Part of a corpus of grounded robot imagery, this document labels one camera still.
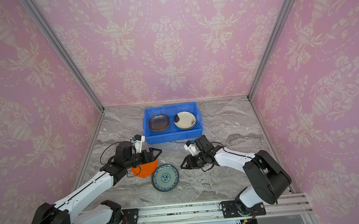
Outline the orange round plate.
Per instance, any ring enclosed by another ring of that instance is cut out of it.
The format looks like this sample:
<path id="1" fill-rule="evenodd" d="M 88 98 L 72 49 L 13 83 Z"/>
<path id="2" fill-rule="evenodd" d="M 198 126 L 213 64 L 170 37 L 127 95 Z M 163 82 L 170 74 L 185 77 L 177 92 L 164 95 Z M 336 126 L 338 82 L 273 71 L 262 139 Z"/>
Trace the orange round plate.
<path id="1" fill-rule="evenodd" d="M 158 166 L 158 160 L 148 164 L 139 165 L 136 168 L 131 168 L 131 172 L 133 175 L 137 177 L 145 178 L 152 175 L 153 172 L 156 170 L 157 166 Z"/>

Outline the pink glass plate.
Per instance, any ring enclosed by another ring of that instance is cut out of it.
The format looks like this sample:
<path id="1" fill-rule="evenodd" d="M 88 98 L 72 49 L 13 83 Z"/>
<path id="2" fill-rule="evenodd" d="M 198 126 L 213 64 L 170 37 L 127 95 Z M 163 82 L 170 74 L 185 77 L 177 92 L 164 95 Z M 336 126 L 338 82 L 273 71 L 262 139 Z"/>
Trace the pink glass plate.
<path id="1" fill-rule="evenodd" d="M 148 125 L 152 132 L 163 132 L 169 129 L 170 123 L 171 121 L 168 115 L 158 114 L 150 118 Z"/>

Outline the cream plate black brushstroke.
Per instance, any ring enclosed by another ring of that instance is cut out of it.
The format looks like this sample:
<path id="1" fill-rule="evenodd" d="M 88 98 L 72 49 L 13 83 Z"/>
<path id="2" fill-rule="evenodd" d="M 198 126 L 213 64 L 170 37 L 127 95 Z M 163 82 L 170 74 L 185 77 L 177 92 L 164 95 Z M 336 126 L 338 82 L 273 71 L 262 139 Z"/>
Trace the cream plate black brushstroke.
<path id="1" fill-rule="evenodd" d="M 174 123 L 179 129 L 189 130 L 197 124 L 197 119 L 191 112 L 183 111 L 175 115 Z"/>

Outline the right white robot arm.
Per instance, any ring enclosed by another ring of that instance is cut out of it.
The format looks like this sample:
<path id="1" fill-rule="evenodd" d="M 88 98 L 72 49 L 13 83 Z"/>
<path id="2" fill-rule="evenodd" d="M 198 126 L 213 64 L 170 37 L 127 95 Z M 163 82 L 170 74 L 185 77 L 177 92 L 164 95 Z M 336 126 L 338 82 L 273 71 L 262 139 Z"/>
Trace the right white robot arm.
<path id="1" fill-rule="evenodd" d="M 235 198 L 234 208 L 241 215 L 253 215 L 255 207 L 267 203 L 274 205 L 292 184 L 289 174 L 265 150 L 256 153 L 233 151 L 224 145 L 214 146 L 205 135 L 188 141 L 184 149 L 189 151 L 180 168 L 203 169 L 210 164 L 228 167 L 244 173 L 250 185 Z"/>

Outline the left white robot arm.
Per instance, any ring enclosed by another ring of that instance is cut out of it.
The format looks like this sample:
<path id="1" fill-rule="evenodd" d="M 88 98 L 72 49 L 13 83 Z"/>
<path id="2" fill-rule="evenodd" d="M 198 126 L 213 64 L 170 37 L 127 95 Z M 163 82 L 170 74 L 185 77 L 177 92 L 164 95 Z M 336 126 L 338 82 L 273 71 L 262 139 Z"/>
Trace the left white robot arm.
<path id="1" fill-rule="evenodd" d="M 31 224 L 128 224 L 121 205 L 114 201 L 105 200 L 91 211 L 84 209 L 124 178 L 128 170 L 158 159 L 161 149 L 142 149 L 143 142 L 144 139 L 118 142 L 115 154 L 93 178 L 55 203 L 43 203 Z"/>

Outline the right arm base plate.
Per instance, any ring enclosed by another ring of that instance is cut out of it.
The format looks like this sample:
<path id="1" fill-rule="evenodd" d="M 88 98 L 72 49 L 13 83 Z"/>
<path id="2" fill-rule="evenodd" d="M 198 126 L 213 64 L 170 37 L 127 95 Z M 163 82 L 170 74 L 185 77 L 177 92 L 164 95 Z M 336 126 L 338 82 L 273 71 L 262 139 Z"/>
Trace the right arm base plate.
<path id="1" fill-rule="evenodd" d="M 254 205 L 251 208 L 246 208 L 240 202 L 226 200 L 222 201 L 218 206 L 219 209 L 222 211 L 223 217 L 225 219 L 266 215 L 265 206 L 262 202 Z"/>

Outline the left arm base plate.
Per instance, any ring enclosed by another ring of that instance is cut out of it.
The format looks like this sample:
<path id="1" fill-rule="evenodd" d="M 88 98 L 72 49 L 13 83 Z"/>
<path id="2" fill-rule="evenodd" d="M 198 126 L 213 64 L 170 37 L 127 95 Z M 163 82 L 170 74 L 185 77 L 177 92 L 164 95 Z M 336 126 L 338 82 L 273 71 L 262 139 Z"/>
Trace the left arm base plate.
<path id="1" fill-rule="evenodd" d="M 138 224 L 139 217 L 139 209 L 130 208 L 130 209 L 122 209 L 123 216 L 121 220 L 121 224 Z"/>

